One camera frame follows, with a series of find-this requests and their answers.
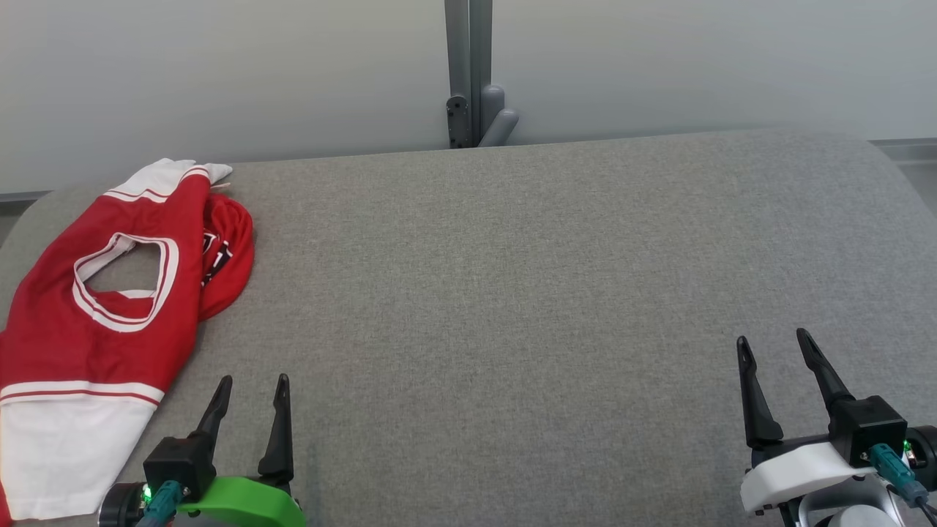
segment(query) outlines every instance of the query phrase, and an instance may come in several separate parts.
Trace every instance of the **sports jersey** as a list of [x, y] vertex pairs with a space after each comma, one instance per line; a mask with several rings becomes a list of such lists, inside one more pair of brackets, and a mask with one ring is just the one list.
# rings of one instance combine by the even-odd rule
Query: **sports jersey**
[[[198, 322], [244, 288], [251, 217], [210, 189], [230, 172], [190, 160], [144, 167], [98, 197], [23, 279], [0, 333], [0, 492], [13, 519], [95, 512]], [[159, 250], [153, 290], [87, 284], [139, 244]]]

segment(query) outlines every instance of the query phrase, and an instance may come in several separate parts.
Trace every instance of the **metal bracket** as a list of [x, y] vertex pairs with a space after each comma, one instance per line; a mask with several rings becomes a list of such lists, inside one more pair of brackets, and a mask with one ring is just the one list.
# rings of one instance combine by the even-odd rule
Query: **metal bracket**
[[502, 146], [519, 116], [491, 83], [492, 0], [445, 0], [449, 147]]
[[471, 115], [466, 98], [455, 95], [446, 101], [449, 114], [449, 147], [465, 148], [471, 146]]

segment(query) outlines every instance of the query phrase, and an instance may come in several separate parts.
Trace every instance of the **white wall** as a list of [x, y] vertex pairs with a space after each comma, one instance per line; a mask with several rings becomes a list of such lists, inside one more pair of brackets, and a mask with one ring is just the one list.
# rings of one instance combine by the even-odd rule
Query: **white wall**
[[[494, 0], [514, 143], [937, 136], [934, 0]], [[0, 0], [0, 194], [161, 157], [445, 148], [441, 0]]]
[[439, 0], [0, 0], [0, 194], [445, 148]]
[[495, 0], [512, 143], [796, 124], [937, 136], [933, 0]]

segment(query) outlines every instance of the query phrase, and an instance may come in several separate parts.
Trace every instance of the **red stripe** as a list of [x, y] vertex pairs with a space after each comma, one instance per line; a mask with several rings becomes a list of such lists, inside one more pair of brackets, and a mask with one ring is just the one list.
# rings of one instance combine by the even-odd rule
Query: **red stripe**
[[159, 406], [159, 401], [150, 399], [144, 395], [135, 394], [133, 392], [96, 392], [94, 390], [38, 390], [34, 392], [20, 392], [16, 394], [8, 394], [0, 397], [0, 401], [4, 399], [13, 399], [16, 397], [28, 397], [34, 395], [72, 395], [72, 394], [85, 394], [97, 397], [132, 397], [136, 399], [142, 399], [147, 402], [152, 402], [156, 406]]
[[131, 193], [129, 193], [129, 192], [124, 192], [124, 191], [122, 191], [122, 190], [114, 190], [114, 189], [108, 190], [107, 193], [108, 193], [108, 194], [123, 194], [123, 195], [127, 196], [128, 198], [139, 198], [139, 197], [141, 197], [143, 194], [153, 194], [153, 195], [155, 195], [155, 196], [159, 196], [160, 198], [169, 198], [169, 197], [170, 197], [169, 194], [160, 194], [159, 192], [154, 192], [154, 191], [150, 190], [149, 188], [145, 188], [145, 189], [144, 189], [141, 193], [139, 193], [139, 194], [131, 194]]

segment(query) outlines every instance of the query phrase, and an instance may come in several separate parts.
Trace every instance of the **white stripe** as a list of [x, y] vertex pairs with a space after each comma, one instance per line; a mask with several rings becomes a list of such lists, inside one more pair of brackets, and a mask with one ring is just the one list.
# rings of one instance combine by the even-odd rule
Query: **white stripe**
[[131, 250], [133, 246], [134, 243], [131, 239], [121, 238], [117, 235], [111, 236], [111, 241], [108, 242], [107, 247], [94, 254], [85, 256], [75, 263], [78, 279], [85, 281], [91, 278], [97, 274], [97, 271], [103, 269], [105, 265], [113, 262], [118, 256]]
[[[126, 236], [126, 237], [128, 237], [128, 238], [131, 238], [131, 239], [138, 239], [138, 240], [141, 239], [140, 237], [130, 236], [130, 235], [128, 235], [128, 234], [123, 234], [123, 233], [117, 233], [117, 234], [115, 234], [115, 235], [112, 237], [111, 243], [113, 243], [113, 239], [114, 239], [114, 238], [119, 237], [119, 236]], [[163, 266], [164, 266], [165, 263], [166, 263], [166, 252], [167, 252], [167, 251], [166, 251], [166, 244], [165, 244], [164, 242], [158, 241], [158, 242], [153, 242], [153, 243], [156, 243], [156, 245], [159, 246], [159, 274], [157, 275], [157, 279], [156, 279], [156, 289], [159, 290], [159, 289], [162, 287], [162, 282], [163, 282]], [[83, 263], [82, 265], [88, 264], [88, 265], [91, 265], [91, 266], [95, 266], [95, 267], [97, 268], [97, 270], [100, 270], [101, 267], [103, 267], [103, 266], [106, 265], [106, 264], [109, 264], [111, 261], [113, 261], [114, 258], [116, 258], [117, 256], [119, 256], [120, 254], [122, 254], [122, 253], [121, 253], [121, 252], [118, 252], [118, 251], [114, 251], [114, 250], [109, 250], [107, 253], [102, 254], [101, 256], [98, 256], [98, 257], [96, 257], [96, 258], [94, 258], [94, 259], [92, 259], [92, 260], [86, 260], [87, 257], [85, 257], [84, 259], [82, 259], [82, 260], [85, 261], [85, 263]], [[108, 260], [108, 261], [102, 261], [101, 259], [104, 258], [105, 256], [112, 256], [112, 257], [111, 257], [111, 259]], [[87, 288], [85, 287], [85, 285], [84, 285], [84, 283], [83, 283], [82, 277], [88, 277], [88, 278], [90, 278], [90, 277], [92, 276], [92, 274], [88, 274], [88, 273], [86, 273], [86, 272], [83, 272], [82, 267], [79, 266], [78, 263], [76, 263], [75, 276], [76, 276], [76, 278], [78, 279], [78, 280], [76, 281], [76, 284], [75, 284], [75, 285], [77, 285], [77, 287], [78, 287], [79, 294], [80, 294], [81, 297], [82, 297], [82, 301], [83, 301], [84, 303], [88, 304], [92, 309], [94, 309], [94, 310], [97, 311], [98, 313], [103, 314], [103, 315], [106, 315], [108, 318], [110, 318], [110, 319], [112, 319], [112, 320], [114, 320], [114, 321], [116, 321], [116, 322], [131, 323], [131, 324], [140, 323], [140, 322], [146, 321], [147, 319], [153, 317], [153, 315], [154, 315], [154, 309], [156, 309], [156, 303], [154, 303], [154, 305], [153, 305], [152, 307], [150, 307], [150, 313], [149, 313], [147, 316], [143, 317], [143, 318], [128, 318], [128, 317], [123, 317], [123, 316], [120, 316], [120, 315], [111, 313], [110, 311], [104, 309], [103, 306], [101, 306], [100, 304], [98, 304], [98, 302], [97, 302], [97, 300], [94, 298], [94, 296], [91, 295], [90, 293], [88, 293], [88, 290], [87, 290]]]
[[32, 394], [32, 395], [28, 395], [28, 396], [13, 396], [13, 397], [9, 397], [9, 398], [0, 400], [0, 408], [6, 406], [6, 405], [8, 405], [8, 404], [12, 404], [12, 403], [14, 403], [14, 402], [30, 402], [30, 401], [34, 401], [34, 400], [42, 400], [42, 401], [47, 401], [47, 402], [55, 402], [55, 401], [61, 401], [61, 400], [75, 400], [75, 399], [82, 399], [82, 400], [89, 400], [89, 399], [105, 400], [105, 401], [107, 401], [107, 402], [111, 402], [111, 401], [114, 401], [114, 402], [118, 402], [118, 401], [119, 401], [119, 402], [129, 402], [129, 403], [132, 403], [132, 404], [138, 404], [138, 405], [140, 405], [140, 406], [144, 406], [144, 407], [146, 407], [146, 408], [150, 408], [151, 410], [155, 410], [155, 409], [156, 409], [156, 405], [155, 405], [153, 402], [151, 402], [151, 401], [149, 401], [149, 400], [147, 400], [147, 399], [140, 399], [139, 397], [136, 397], [136, 396], [130, 396], [130, 395], [127, 395], [127, 396], [123, 396], [123, 395], [122, 395], [122, 396], [103, 396], [103, 395], [85, 394], [85, 393]]
[[[87, 269], [90, 268], [97, 271], [120, 254], [123, 254], [123, 251], [117, 250], [117, 248], [126, 244], [120, 242], [120, 237], [140, 243], [154, 243], [159, 246], [159, 276], [156, 280], [155, 298], [153, 306], [150, 308], [150, 313], [144, 318], [122, 317], [107, 311], [98, 304], [84, 286], [84, 280], [93, 275], [93, 273], [88, 273]], [[79, 309], [90, 316], [92, 320], [113, 331], [119, 331], [121, 333], [140, 331], [153, 321], [159, 313], [159, 310], [162, 309], [163, 304], [166, 303], [166, 299], [172, 289], [172, 284], [175, 282], [178, 266], [179, 248], [172, 239], [115, 233], [107, 247], [94, 254], [85, 256], [75, 263], [75, 281], [71, 288], [72, 298], [75, 300]]]
[[5, 386], [3, 389], [0, 389], [0, 398], [29, 392], [67, 392], [74, 390], [88, 390], [103, 394], [137, 394], [156, 402], [163, 400], [164, 395], [162, 390], [143, 383], [101, 384], [89, 383], [87, 381], [39, 381]]
[[156, 295], [156, 291], [147, 289], [128, 289], [126, 291], [118, 291], [118, 293], [127, 298], [152, 298]]
[[150, 200], [151, 202], [154, 202], [154, 203], [166, 202], [166, 198], [162, 196], [157, 196], [154, 193], [150, 192], [149, 190], [144, 190], [142, 193], [134, 195], [134, 196], [127, 196], [126, 194], [121, 194], [119, 192], [110, 192], [110, 191], [107, 191], [101, 195], [108, 196], [111, 198], [116, 198], [122, 202], [136, 202], [140, 198], [146, 198], [147, 200]]
[[165, 203], [168, 196], [171, 196], [183, 180], [191, 175], [201, 175], [212, 183], [208, 169], [201, 165], [180, 171], [176, 167], [159, 166], [159, 163], [155, 163], [143, 167], [125, 183], [111, 188], [103, 195], [122, 202], [136, 202], [145, 198], [154, 203]]

